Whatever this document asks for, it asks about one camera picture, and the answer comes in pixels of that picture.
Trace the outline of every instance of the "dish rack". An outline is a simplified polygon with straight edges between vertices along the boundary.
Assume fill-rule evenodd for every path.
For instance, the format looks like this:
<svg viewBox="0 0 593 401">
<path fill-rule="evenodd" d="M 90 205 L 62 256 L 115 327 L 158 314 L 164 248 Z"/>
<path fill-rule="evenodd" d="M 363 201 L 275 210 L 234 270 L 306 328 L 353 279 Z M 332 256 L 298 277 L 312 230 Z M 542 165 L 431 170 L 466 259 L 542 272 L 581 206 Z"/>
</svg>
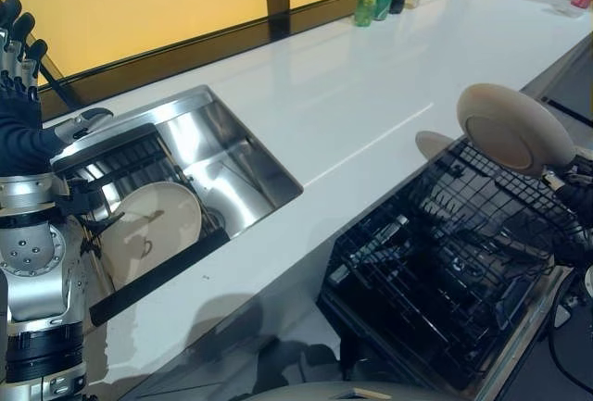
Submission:
<svg viewBox="0 0 593 401">
<path fill-rule="evenodd" d="M 85 251 L 82 253 L 89 253 L 98 284 L 98 292 L 95 291 L 92 301 L 96 304 L 91 307 L 94 325 L 115 316 L 156 289 L 168 277 L 178 274 L 228 241 L 216 213 L 204 206 L 192 187 L 191 179 L 175 163 L 154 125 L 147 124 L 112 137 L 67 160 L 54 164 L 58 176 L 68 181 L 85 180 L 89 191 L 101 191 L 100 202 L 81 218 L 85 238 L 82 245 Z M 127 195 L 149 183 L 164 181 L 179 183 L 196 196 L 202 213 L 199 238 L 188 249 L 116 292 L 101 260 L 99 234 L 110 224 L 118 223 L 114 211 Z"/>
<path fill-rule="evenodd" d="M 583 234 L 548 187 L 462 139 L 337 238 L 319 304 L 408 381 L 462 391 Z"/>
</svg>

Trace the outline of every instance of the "dishwasher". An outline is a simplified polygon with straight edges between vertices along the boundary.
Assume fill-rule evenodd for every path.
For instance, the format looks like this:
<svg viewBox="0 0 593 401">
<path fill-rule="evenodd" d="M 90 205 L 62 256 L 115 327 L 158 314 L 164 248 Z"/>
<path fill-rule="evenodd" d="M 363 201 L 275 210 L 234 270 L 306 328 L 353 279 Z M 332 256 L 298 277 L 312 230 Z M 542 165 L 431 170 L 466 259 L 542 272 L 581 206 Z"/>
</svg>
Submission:
<svg viewBox="0 0 593 401">
<path fill-rule="evenodd" d="M 495 399 L 582 234 L 544 184 L 459 140 L 335 240 L 318 306 L 346 376 L 367 347 L 392 382 Z"/>
</svg>

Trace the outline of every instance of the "round white object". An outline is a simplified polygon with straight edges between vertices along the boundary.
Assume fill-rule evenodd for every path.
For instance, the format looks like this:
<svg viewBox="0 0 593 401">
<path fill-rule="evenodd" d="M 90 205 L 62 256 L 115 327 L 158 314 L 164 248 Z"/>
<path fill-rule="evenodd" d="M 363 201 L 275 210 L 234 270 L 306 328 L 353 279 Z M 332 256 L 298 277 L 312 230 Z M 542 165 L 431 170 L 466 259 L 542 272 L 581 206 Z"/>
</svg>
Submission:
<svg viewBox="0 0 593 401">
<path fill-rule="evenodd" d="M 589 267 L 585 273 L 585 287 L 589 296 L 593 297 L 593 266 Z"/>
<path fill-rule="evenodd" d="M 101 251 L 116 289 L 197 241 L 202 213 L 196 196 L 173 182 L 154 182 L 127 195 L 124 213 L 101 234 Z"/>
<path fill-rule="evenodd" d="M 496 84 L 475 84 L 461 94 L 463 132 L 501 166 L 539 177 L 545 166 L 564 167 L 576 155 L 568 132 L 533 98 Z"/>
<path fill-rule="evenodd" d="M 331 401 L 355 398 L 373 401 L 461 401 L 458 397 L 391 382 L 310 382 L 289 385 L 248 399 L 249 401 Z"/>
</svg>

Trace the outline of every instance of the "black frame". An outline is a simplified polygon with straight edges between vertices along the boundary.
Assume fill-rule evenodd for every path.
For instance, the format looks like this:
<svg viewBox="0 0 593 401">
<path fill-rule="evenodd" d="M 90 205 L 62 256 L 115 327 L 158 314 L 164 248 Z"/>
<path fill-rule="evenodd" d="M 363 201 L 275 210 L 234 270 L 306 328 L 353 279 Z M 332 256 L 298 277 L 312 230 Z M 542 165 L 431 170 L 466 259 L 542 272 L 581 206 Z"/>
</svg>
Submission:
<svg viewBox="0 0 593 401">
<path fill-rule="evenodd" d="M 44 120 L 88 107 L 114 95 L 167 79 L 290 37 L 352 14 L 357 0 L 322 0 L 290 8 L 290 0 L 267 0 L 268 17 L 63 77 L 48 57 L 41 72 Z"/>
</svg>

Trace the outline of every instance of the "white countertop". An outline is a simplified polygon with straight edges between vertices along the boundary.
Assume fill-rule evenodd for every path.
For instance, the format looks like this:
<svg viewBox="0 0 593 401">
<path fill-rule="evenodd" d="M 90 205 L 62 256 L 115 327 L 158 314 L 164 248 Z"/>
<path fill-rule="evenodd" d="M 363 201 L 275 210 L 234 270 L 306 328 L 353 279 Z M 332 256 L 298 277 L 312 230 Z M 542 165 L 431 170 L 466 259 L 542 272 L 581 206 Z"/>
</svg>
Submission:
<svg viewBox="0 0 593 401">
<path fill-rule="evenodd" d="M 207 84 L 305 190 L 91 333 L 89 393 L 117 399 L 402 182 L 424 163 L 417 132 L 460 136 L 465 87 L 521 89 L 578 43 L 590 13 L 558 15 L 561 1 L 423 0 L 369 29 L 341 19 L 98 104 L 119 114 Z"/>
</svg>

